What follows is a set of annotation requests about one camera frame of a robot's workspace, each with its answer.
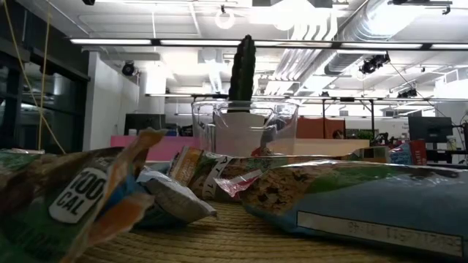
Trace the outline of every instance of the cable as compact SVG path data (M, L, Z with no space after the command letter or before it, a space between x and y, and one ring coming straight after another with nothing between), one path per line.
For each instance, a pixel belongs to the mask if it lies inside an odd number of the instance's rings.
M42 105L44 103L44 87L45 87L45 72L47 66L47 49L49 45L49 29L50 29L50 3L48 4L47 12L47 28L45 31L45 47L44 47L44 64L42 65L42 87L41 87L41 105L39 111L42 113ZM37 143L37 150L41 150L42 146L42 118L39 118L39 139Z
M395 67L391 62L388 62L388 63L393 67L393 69L395 69L396 73L398 73L398 75L400 75L400 77L404 80L404 82L406 82L411 88L414 88L415 91L416 91L416 93L417 93L419 96L421 96L423 99L426 99L426 98L424 98L423 95L421 95L421 93L419 93L418 90L416 90L415 87L413 87L413 86L411 85L410 82L408 82L408 80L407 80L406 78L403 77L403 75L396 69L396 67ZM437 109L431 102L429 102L429 100L426 100L426 102L427 102L429 105L431 105L440 115L442 115L442 116L444 116L444 117L446 117L446 118L449 118L449 117L447 117L444 113L442 113L439 109ZM457 126L456 123L454 123L454 122L452 121L452 118L450 118L450 121L452 122L452 125ZM458 135L460 136L460 140L461 140L461 144L463 145L463 149L464 149L464 150L467 150L467 149L465 148L465 144L464 144L463 138L461 137L460 127L456 127L456 131L458 132Z
M13 25L12 25L12 21L10 19L10 12L8 12L8 5L7 5L7 0L4 2L4 6L5 6L5 15L7 16L7 22L8 22L8 26L10 28L10 33L12 35L12 41L13 41L13 45L15 46L15 51L16 51L16 56L18 57L18 62L20 64L20 68L21 68L21 72L23 73L23 76L24 76L24 80L26 81L26 85L28 86L28 89L29 89L29 93L31 94L31 97L34 101L34 104L36 107L39 107L39 105L37 104L37 100L36 98L34 98L34 94L32 92L32 85L31 83L29 82L29 79L28 79L28 76L26 76L26 70L24 69L24 65L23 65L23 62L21 61L21 55L20 55L20 51L18 49L18 44L16 42L16 38L15 38L15 32L13 31ZM63 154L65 154L65 150L62 148L62 146L60 145L59 141L57 140L55 134L53 133L52 129L50 128L49 126L49 123L47 122L47 120L45 119L44 115L42 114L42 110L39 109L39 115L40 115L40 118L44 121L44 124L45 126L47 127L47 129L49 130L50 132L50 135L52 135L52 138L54 140L54 142L57 144L57 146L60 148L60 150L62 151Z

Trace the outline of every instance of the ceiling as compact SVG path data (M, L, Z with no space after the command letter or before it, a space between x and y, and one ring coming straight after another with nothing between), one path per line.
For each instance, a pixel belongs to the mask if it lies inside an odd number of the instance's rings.
M290 39L293 29L278 30L273 23L290 19L289 17L270 18L269 22L262 22L261 14L265 7L252 7L252 0L238 0L237 7L226 9L235 14L232 28L222 29L215 24L218 6L191 5L190 2L181 4L165 4L172 0L162 0L160 4L122 4L99 3L86 6L81 0L49 0L53 4L51 15L53 25L70 37L87 38L212 38L212 39L241 39L251 34L254 39ZM38 16L45 18L48 10L46 0L18 0ZM341 25L364 2L364 0L348 0L349 5L333 8L338 26ZM396 35L393 41L444 41L466 42L468 27L462 26L468 20L468 2L454 0L451 12L442 15L444 7L427 7L411 23ZM172 92L189 92L204 87L209 83L208 73L211 68L200 63L199 48L174 47L108 47L101 50L102 58L108 54L127 57L136 53L159 53L161 61L167 67L167 86ZM221 49L223 55L219 64L219 75L223 82L229 82L229 57L235 53L232 48ZM259 75L272 73L282 60L283 49L257 49L256 70ZM358 65L349 66L342 75L333 82L310 89L304 86L305 94L312 91L329 91L331 96L396 96L399 86L407 81L415 81L418 90L424 96L430 96L434 90L434 80L443 77L446 72L457 65L468 64L468 53L465 52L390 52L392 64L399 71L398 74L390 65L385 65L372 75L363 76L358 71ZM120 66L124 60L115 59L112 62ZM154 61L136 61L138 67L145 70L147 64Z

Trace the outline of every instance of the white label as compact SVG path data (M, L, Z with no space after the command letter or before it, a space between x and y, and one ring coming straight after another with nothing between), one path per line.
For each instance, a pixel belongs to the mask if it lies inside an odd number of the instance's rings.
M229 162L232 159L233 157L229 156L219 157L216 159L218 162L208 174L208 177L206 178L205 183L203 184L202 197L204 199L214 198L214 194L216 192L216 182L214 181L214 178L217 178L219 177L219 175L221 175L224 168L227 166L227 164L229 164Z
M452 256L463 256L463 241L459 236L320 216L302 211L298 211L298 226L338 235L419 248Z
M50 205L50 216L62 223L76 224L102 198L106 182L105 172L83 169Z

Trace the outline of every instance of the clear plastic container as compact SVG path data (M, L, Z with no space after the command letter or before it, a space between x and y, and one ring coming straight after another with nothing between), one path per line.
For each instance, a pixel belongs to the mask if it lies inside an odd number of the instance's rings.
M267 147L292 155L298 105L288 102L201 101L192 103L198 147L230 156L251 156Z

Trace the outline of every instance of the white ceiling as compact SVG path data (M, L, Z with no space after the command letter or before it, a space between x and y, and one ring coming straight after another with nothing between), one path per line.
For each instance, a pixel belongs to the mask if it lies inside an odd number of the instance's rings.
M43 18L47 14L46 0L18 0L18 2ZM292 33L292 31L280 31L271 24L251 24L249 18L261 10L259 7L235 8L234 26L230 29L221 29L214 22L218 7L196 6L194 20L190 8L184 5L96 3L90 7L80 0L50 0L50 2L56 7L52 9L53 25L71 37L241 39L246 34L251 34L254 39L287 39ZM349 0L348 2L350 3L348 8L337 11L339 24L363 0ZM443 8L426 9L392 40L466 42L468 27L463 25L468 21L468 8L452 8L448 15L442 15L442 11ZM208 81L206 64L198 63L198 50L197 48L173 47L156 49L171 73L172 78L168 80L170 88L178 88L177 91L180 91L183 90L180 89L181 86L200 87L203 82ZM153 53L154 51L152 47L119 47L107 50L110 53ZM224 49L222 52L234 54L235 50ZM257 69L275 69L283 52L282 49L257 49ZM431 70L426 70L425 73L418 72L421 64L440 67L468 64L468 53L464 52L390 52L390 57L404 78L417 80L422 91L431 91L434 88L433 80L441 74L430 73ZM141 62L137 65L144 66L144 63L148 62ZM350 75L340 77L333 83L336 86L333 92L346 95L359 94L364 89L370 93L371 91L388 91L405 84L406 81L391 67L388 67L385 66L385 70L379 70L364 80L360 80L357 68L350 69L354 72L349 72ZM225 64L220 70L222 80L229 81L230 65Z

